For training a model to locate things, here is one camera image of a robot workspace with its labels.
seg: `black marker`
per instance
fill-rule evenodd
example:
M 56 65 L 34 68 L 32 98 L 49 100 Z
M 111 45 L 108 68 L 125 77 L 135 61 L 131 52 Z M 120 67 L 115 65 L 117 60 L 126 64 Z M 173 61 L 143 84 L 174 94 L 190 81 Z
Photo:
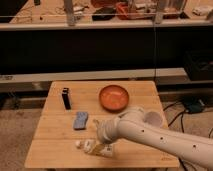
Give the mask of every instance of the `black marker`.
M 70 99 L 69 99 L 69 88 L 63 88 L 62 98 L 63 98 L 64 106 L 66 110 L 71 109 Z
M 40 0 L 34 0 L 34 4 L 37 5 L 41 5 L 41 1 Z

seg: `black panel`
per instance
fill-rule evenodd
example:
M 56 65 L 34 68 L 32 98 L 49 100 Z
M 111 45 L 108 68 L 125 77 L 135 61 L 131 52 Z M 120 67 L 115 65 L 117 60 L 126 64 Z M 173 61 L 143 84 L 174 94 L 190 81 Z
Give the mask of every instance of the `black panel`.
M 213 26 L 157 29 L 157 67 L 183 67 L 188 51 L 213 49 Z
M 153 29 L 0 32 L 7 74 L 153 68 Z
M 16 15 L 26 2 L 27 0 L 0 0 L 0 23 L 10 22 L 12 16 Z

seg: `small white object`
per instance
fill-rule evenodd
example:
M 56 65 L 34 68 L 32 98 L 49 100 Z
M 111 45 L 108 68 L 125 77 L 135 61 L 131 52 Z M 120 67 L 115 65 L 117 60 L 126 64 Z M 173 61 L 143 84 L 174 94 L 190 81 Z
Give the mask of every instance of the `small white object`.
M 146 8 L 146 4 L 135 4 L 136 9 Z
M 204 6 L 198 6 L 193 9 L 193 13 L 199 16 L 207 15 L 209 12 L 213 10 L 213 6 L 210 5 L 204 5 Z
M 73 7 L 73 10 L 74 10 L 74 12 L 83 11 L 83 10 L 84 10 L 84 7 L 83 7 L 83 6 L 74 6 L 74 7 Z
M 80 140 L 75 141 L 75 146 L 81 148 L 82 142 Z
M 89 153 L 95 146 L 96 141 L 94 139 L 87 139 L 84 142 L 84 152 Z

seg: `cable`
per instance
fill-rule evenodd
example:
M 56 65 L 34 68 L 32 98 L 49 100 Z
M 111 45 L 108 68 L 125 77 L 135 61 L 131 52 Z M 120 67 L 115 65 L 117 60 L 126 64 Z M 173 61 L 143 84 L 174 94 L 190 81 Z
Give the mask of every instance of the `cable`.
M 209 132 L 209 138 L 212 138 L 212 137 L 211 137 L 212 132 L 213 132 L 213 128 L 212 128 L 211 131 Z
M 179 159 L 179 162 L 180 162 L 181 166 L 183 167 L 183 170 L 184 170 L 184 171 L 188 171 L 188 169 L 187 169 L 187 167 L 184 165 L 183 161 L 182 161 L 180 158 L 178 158 L 178 159 Z
M 197 171 L 196 167 L 194 167 L 191 163 L 183 161 L 183 163 L 187 164 L 188 166 L 190 166 L 194 171 Z
M 154 82 L 156 82 L 156 77 L 157 77 L 157 31 L 156 31 L 156 26 L 155 23 L 153 22 L 153 29 L 154 29 Z
M 172 121 L 168 124 L 168 126 L 171 126 L 175 121 L 176 121 L 176 119 L 179 117 L 179 116 L 181 116 L 183 113 L 185 113 L 186 112 L 186 109 L 184 109 L 183 111 L 181 111 L 180 113 L 178 113 L 173 119 L 172 119 Z
M 184 113 L 182 113 L 181 118 L 180 118 L 181 130 L 182 130 L 182 132 L 183 132 L 183 133 L 185 132 L 185 130 L 184 130 L 184 126 L 183 126 L 183 117 L 184 117 L 184 114 L 185 114 L 185 112 L 184 112 Z
M 174 102 L 174 103 L 172 103 L 172 104 L 166 106 L 163 110 L 165 111 L 165 110 L 167 110 L 168 108 L 170 108 L 170 107 L 172 107 L 172 106 L 174 106 L 174 105 L 176 105 L 176 104 L 178 104 L 178 103 L 180 103 L 180 101 L 176 101 L 176 102 Z

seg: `box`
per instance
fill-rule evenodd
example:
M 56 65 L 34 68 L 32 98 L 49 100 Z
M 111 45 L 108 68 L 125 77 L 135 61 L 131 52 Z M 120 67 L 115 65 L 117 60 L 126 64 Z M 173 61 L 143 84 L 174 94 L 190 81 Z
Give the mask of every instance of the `box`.
M 187 52 L 183 61 L 191 80 L 213 80 L 213 50 Z

